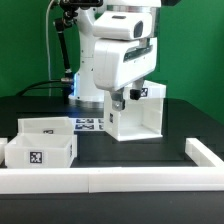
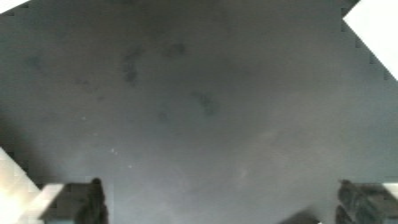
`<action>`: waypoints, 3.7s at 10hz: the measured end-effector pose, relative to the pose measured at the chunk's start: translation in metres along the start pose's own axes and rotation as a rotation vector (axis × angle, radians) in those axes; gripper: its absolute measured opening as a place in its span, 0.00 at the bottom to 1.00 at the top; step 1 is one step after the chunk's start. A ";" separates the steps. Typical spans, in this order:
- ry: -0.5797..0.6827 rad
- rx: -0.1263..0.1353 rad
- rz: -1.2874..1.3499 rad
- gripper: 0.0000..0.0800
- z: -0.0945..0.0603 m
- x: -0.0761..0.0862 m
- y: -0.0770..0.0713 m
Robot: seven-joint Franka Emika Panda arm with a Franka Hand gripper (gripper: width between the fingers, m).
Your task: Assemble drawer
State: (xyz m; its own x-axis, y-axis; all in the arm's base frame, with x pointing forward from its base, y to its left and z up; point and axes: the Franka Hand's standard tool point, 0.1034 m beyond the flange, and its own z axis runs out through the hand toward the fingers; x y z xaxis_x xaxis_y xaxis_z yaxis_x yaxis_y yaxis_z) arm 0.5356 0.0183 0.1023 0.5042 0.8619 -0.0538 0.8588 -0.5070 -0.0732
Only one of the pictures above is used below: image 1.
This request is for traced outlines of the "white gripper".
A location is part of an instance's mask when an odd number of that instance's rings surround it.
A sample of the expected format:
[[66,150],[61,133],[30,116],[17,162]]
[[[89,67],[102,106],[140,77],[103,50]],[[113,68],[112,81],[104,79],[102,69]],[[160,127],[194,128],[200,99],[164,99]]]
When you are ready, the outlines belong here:
[[139,40],[99,39],[94,49],[94,83],[99,89],[115,91],[111,93],[112,108],[122,111],[125,109],[125,99],[124,89],[121,88],[133,82],[130,98],[139,100],[144,84],[140,78],[155,70],[156,60],[156,38],[148,39],[145,46]]

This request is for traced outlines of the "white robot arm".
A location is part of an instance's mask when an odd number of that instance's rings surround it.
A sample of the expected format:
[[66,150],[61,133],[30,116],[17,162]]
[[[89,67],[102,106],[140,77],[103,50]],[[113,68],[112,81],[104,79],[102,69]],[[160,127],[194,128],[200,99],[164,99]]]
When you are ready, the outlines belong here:
[[[132,100],[141,97],[144,77],[155,70],[158,13],[162,0],[50,0],[63,10],[54,21],[71,87],[65,91],[69,103],[101,108],[104,93],[112,108],[125,108],[124,89]],[[80,67],[73,72],[64,31],[79,32]]]

